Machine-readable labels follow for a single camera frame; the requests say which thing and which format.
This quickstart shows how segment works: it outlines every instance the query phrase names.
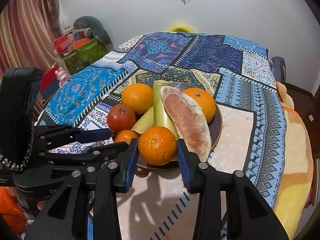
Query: green box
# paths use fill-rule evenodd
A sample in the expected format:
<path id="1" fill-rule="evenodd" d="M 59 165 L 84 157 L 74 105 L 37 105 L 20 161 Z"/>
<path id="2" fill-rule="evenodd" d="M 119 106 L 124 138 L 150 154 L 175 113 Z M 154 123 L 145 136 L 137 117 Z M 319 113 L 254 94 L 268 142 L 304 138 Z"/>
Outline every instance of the green box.
<path id="1" fill-rule="evenodd" d="M 83 68 L 91 65 L 107 54 L 103 43 L 92 39 L 88 43 L 74 50 L 70 55 L 65 56 L 64 62 L 70 74 L 76 74 Z"/>

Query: pink toy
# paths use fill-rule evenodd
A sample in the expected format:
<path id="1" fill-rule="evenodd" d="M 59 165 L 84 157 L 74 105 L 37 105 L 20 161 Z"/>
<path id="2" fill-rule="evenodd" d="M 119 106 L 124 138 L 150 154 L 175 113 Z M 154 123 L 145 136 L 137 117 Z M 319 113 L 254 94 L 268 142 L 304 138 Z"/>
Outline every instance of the pink toy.
<path id="1" fill-rule="evenodd" d="M 68 75 L 67 71 L 62 68 L 56 70 L 57 79 L 60 81 L 59 86 L 62 87 L 71 76 Z"/>

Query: dark plate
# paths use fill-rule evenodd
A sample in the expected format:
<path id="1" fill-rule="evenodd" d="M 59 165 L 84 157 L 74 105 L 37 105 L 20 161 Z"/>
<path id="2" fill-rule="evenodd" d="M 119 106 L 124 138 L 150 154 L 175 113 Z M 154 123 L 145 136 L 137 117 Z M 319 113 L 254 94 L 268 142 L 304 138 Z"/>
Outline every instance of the dark plate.
<path id="1" fill-rule="evenodd" d="M 179 90 L 183 91 L 187 88 L 191 88 L 194 87 L 192 85 L 189 84 L 184 84 L 184 83 L 180 83 L 180 82 L 170 82 L 174 87 L 178 88 Z M 216 104 L 216 113 L 213 117 L 213 119 L 208 123 L 209 126 L 209 131 L 210 131 L 210 137 L 211 137 L 211 141 L 212 141 L 212 148 L 214 149 L 216 147 L 216 145 L 218 144 L 219 138 L 220 138 L 220 134 L 222 131 L 222 116 L 221 116 L 221 112 L 220 109 L 218 107 L 218 105 Z M 151 170 L 151 169 L 156 169 L 156 170 L 170 170 L 170 169 L 176 169 L 179 168 L 179 164 L 177 160 L 172 160 L 169 163 L 165 164 L 165 165 L 161 165 L 161 166 L 155 166 L 155 165 L 151 165 L 147 162 L 145 162 L 141 156 L 139 155 L 138 158 L 138 166 Z"/>

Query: red tomato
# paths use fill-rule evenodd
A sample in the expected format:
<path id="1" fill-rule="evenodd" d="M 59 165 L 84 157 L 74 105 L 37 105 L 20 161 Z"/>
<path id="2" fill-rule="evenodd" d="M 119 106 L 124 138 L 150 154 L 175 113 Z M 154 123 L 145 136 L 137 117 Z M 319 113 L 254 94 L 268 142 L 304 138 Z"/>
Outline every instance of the red tomato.
<path id="1" fill-rule="evenodd" d="M 122 130 L 130 130 L 135 123 L 135 112 L 124 104 L 114 106 L 107 116 L 107 125 L 115 134 Z"/>

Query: paisley pattern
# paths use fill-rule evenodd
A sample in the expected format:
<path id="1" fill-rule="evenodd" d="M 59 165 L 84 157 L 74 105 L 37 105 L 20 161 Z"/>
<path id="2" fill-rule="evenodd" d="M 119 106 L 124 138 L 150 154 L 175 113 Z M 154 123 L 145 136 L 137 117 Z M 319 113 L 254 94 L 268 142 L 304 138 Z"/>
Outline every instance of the paisley pattern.
<path id="1" fill-rule="evenodd" d="M 83 128 L 84 130 L 108 128 L 106 120 L 107 120 L 107 115 L 110 109 L 111 109 L 111 106 L 108 106 L 102 102 L 98 103 L 95 106 L 95 108 L 90 112 L 90 114 L 83 119 L 79 127 Z M 98 141 L 98 142 L 92 142 L 92 143 L 81 144 L 79 142 L 74 142 L 74 143 L 61 146 L 59 148 L 55 148 L 50 152 L 79 154 L 79 153 L 87 152 L 90 148 L 103 146 L 111 143 L 113 143 L 113 140 L 111 137 L 105 141 Z"/>
<path id="2" fill-rule="evenodd" d="M 108 86 L 119 82 L 125 70 L 89 66 L 72 76 L 50 99 L 45 111 L 56 123 L 73 124 L 92 100 L 105 92 Z"/>
<path id="3" fill-rule="evenodd" d="M 181 82 L 199 87 L 207 90 L 213 96 L 217 89 L 220 77 L 221 75 L 218 73 L 205 73 L 196 69 L 187 70 L 173 66 L 168 67 L 161 74 L 139 69 L 126 81 L 120 84 L 113 93 L 122 94 L 127 86 L 135 83 L 151 85 L 155 80 L 166 80 L 169 82 Z"/>
<path id="4" fill-rule="evenodd" d="M 266 58 L 250 52 L 243 52 L 242 75 L 276 88 L 269 62 Z"/>
<path id="5" fill-rule="evenodd" d="M 255 43 L 254 41 L 247 41 L 237 37 L 225 36 L 223 44 L 229 44 L 237 49 L 255 52 L 267 58 L 268 50 L 264 47 L 261 47 L 258 43 Z"/>

